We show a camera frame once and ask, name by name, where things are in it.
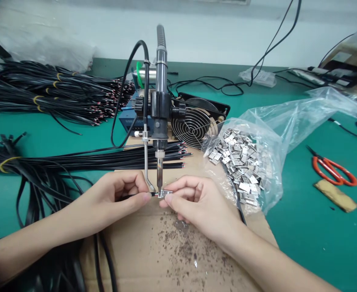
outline hand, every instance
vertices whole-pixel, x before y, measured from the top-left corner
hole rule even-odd
[[[237,222],[240,223],[210,178],[183,176],[165,189],[173,193],[159,202],[160,207],[170,206],[178,213],[179,220],[194,224],[217,244],[233,232]]]
[[[122,196],[134,194],[137,195],[117,202]],[[66,229],[66,241],[85,238],[101,231],[143,207],[150,198],[142,171],[105,174],[77,200],[57,212]]]

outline red scissor handle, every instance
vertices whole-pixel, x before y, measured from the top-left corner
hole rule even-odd
[[[328,176],[326,176],[319,168],[318,163],[323,166],[324,169],[326,169],[336,180],[332,180]],[[312,158],[312,166],[315,169],[315,171],[325,180],[328,182],[332,183],[333,185],[343,185],[346,184],[350,187],[354,187],[357,185],[357,179],[354,175],[352,175],[346,168],[340,166],[338,163],[335,163],[334,161],[331,161],[327,158],[323,159],[318,159],[318,157],[314,156]],[[335,168],[338,168],[341,170],[350,181],[344,179],[336,170]]]

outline soldering sponge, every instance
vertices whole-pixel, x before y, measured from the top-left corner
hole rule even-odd
[[[319,191],[321,191],[326,197],[328,197],[334,204],[340,207],[346,213],[352,212],[357,208],[356,202],[351,197],[343,193],[335,185],[331,184],[327,180],[320,180],[314,184]]]

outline green workbench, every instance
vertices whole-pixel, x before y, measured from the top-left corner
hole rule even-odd
[[[120,76],[123,74],[125,62],[95,59],[91,74],[104,77]],[[238,73],[247,68],[170,62],[169,71],[177,71],[179,75],[169,78],[175,82],[208,75],[223,76],[237,82]],[[279,68],[265,68],[268,71],[277,69]],[[284,73],[283,76],[298,81],[291,74]],[[212,83],[220,86],[225,82],[213,80]],[[236,97],[227,97],[220,91],[216,92],[199,84],[182,87],[180,91],[231,105],[229,117],[238,117],[252,107],[308,97],[304,94],[306,87],[290,84],[282,79],[277,80],[274,88],[257,85],[242,88],[245,94]],[[234,88],[226,91],[233,93]],[[336,114],[334,117],[357,132],[353,118],[344,114]],[[24,131],[28,133],[18,143],[21,155],[26,157],[60,155],[111,146],[112,121],[99,127],[70,123],[66,125],[83,135],[71,134],[46,114],[0,114],[0,134],[18,136]],[[119,123],[114,139],[121,141],[124,135],[125,131]],[[293,260],[342,291],[357,291],[357,209],[349,214],[344,213],[312,186],[320,177],[312,168],[312,156],[305,148],[307,144],[319,154],[340,163],[357,177],[357,138],[350,136],[334,123],[325,122],[287,155],[282,177],[284,196],[267,214],[268,223],[280,249]],[[101,171],[94,171],[81,175],[95,182],[102,174]],[[0,237],[19,229],[15,212],[19,184],[20,177],[0,174]],[[341,186],[340,189],[357,202],[357,187]],[[27,197],[22,197],[23,212],[27,209]]]

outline left hand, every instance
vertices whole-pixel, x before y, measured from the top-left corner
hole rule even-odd
[[[137,195],[116,202],[122,196],[134,194]],[[66,242],[85,238],[137,211],[150,198],[142,171],[109,172],[77,200],[56,213],[61,216],[61,226],[57,228],[64,229]]]

